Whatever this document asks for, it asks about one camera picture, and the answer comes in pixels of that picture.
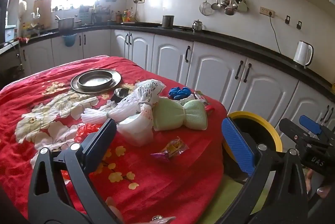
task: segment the power outlet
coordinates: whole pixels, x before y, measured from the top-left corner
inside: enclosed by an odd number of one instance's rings
[[[274,17],[274,11],[273,10],[266,9],[266,8],[263,8],[263,7],[261,7],[261,9],[259,10],[260,14],[264,14],[266,16],[270,16],[270,12],[271,12],[271,17]]]

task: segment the black countertop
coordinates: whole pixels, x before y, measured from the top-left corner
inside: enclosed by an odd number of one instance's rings
[[[335,93],[332,92],[331,86],[327,80],[322,78],[320,75],[316,74],[312,70],[297,64],[292,59],[279,54],[276,51],[268,49],[266,47],[260,46],[258,44],[245,41],[236,37],[215,33],[211,31],[202,31],[193,33],[190,28],[178,27],[174,29],[165,29],[159,26],[159,24],[150,24],[139,26],[138,24],[116,24],[112,26],[85,26],[78,29],[75,29],[74,33],[78,32],[87,32],[92,30],[102,30],[102,29],[117,29],[117,30],[126,30],[126,31],[139,31],[139,32],[148,32],[157,35],[172,37],[176,39],[181,39],[191,42],[200,42],[212,46],[216,46],[222,49],[226,49],[235,53],[239,53],[246,57],[255,59],[257,61],[263,62],[269,66],[272,66],[278,70],[285,72],[286,74],[291,75],[292,77],[297,78],[298,80],[306,83],[310,87],[314,88],[325,97],[335,102]],[[36,38],[29,40],[28,44],[32,44],[38,41],[55,38],[60,36],[57,30],[41,35]]]

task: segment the blue gripper pad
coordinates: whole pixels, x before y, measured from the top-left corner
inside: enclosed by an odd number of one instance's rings
[[[305,115],[300,116],[299,123],[301,126],[304,126],[307,130],[311,131],[314,134],[321,133],[320,125]]]
[[[240,169],[251,177],[255,170],[254,153],[229,117],[222,121],[222,134]]]

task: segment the round metal pan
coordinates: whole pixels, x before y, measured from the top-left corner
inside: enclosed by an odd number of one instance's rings
[[[95,91],[90,91],[90,92],[89,92],[89,91],[85,91],[85,90],[83,90],[81,87],[79,87],[79,85],[78,85],[78,80],[79,80],[79,78],[80,78],[82,75],[84,75],[84,74],[86,74],[86,73],[88,73],[88,72],[92,72],[92,71],[101,71],[101,70],[102,70],[102,71],[109,72],[109,73],[112,74],[112,79],[113,79],[113,81],[112,81],[112,83],[111,83],[107,88],[105,88],[105,89],[100,89],[100,90],[95,90]],[[118,84],[120,83],[120,81],[121,81],[121,75],[120,75],[118,72],[116,72],[115,70],[110,70],[110,69],[90,70],[90,71],[86,71],[86,72],[83,72],[83,73],[80,73],[80,74],[76,75],[76,76],[71,80],[71,87],[72,87],[72,89],[73,89],[75,92],[77,92],[77,93],[88,94],[88,95],[90,95],[90,94],[99,94],[99,93],[102,93],[102,92],[105,92],[105,91],[108,91],[108,90],[114,88],[116,85],[118,85]]]
[[[89,71],[78,78],[78,86],[88,92],[106,89],[113,82],[113,75],[104,70]]]

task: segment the light green cloth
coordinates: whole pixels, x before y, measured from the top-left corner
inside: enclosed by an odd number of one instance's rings
[[[177,101],[161,97],[152,109],[155,130],[173,130],[185,125],[192,130],[207,128],[207,114],[200,100],[191,100],[182,106]]]
[[[197,224],[214,224],[228,209],[229,205],[234,201],[242,187],[242,184],[235,182],[227,175],[223,175],[222,182],[217,189],[214,198],[198,220]],[[258,212],[262,208],[267,194],[268,191],[262,191],[252,214]]]

